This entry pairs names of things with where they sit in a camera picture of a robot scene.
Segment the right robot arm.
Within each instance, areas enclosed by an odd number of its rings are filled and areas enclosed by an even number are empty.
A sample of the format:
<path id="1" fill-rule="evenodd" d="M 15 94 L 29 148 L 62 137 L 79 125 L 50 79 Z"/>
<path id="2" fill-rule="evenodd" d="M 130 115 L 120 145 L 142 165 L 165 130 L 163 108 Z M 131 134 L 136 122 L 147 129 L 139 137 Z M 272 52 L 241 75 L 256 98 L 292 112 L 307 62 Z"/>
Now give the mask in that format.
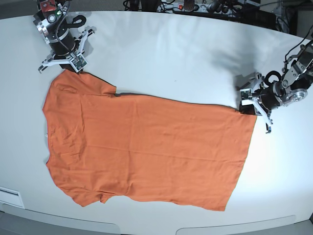
<path id="1" fill-rule="evenodd" d="M 42 61 L 38 71 L 41 73 L 48 67 L 58 65 L 65 70 L 81 73 L 88 64 L 84 56 L 85 43 L 95 31 L 86 28 L 78 37 L 74 37 L 70 30 L 84 26 L 87 18 L 77 15 L 68 22 L 69 0 L 38 0 L 36 4 L 38 12 L 33 15 L 33 23 L 44 42 L 51 47 L 50 55 Z"/>

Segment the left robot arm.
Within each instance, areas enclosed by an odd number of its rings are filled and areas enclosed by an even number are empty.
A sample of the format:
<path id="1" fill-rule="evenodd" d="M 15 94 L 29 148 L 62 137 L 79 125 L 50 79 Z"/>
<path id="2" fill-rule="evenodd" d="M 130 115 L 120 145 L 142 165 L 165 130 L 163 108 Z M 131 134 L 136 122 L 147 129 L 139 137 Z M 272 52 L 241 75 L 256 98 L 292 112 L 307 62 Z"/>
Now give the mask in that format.
<path id="1" fill-rule="evenodd" d="M 303 100 L 313 83 L 313 42 L 299 46 L 297 54 L 285 58 L 282 73 L 272 70 L 263 76 L 257 72 L 239 88 L 240 113 L 262 116 L 268 134 L 272 110 Z"/>

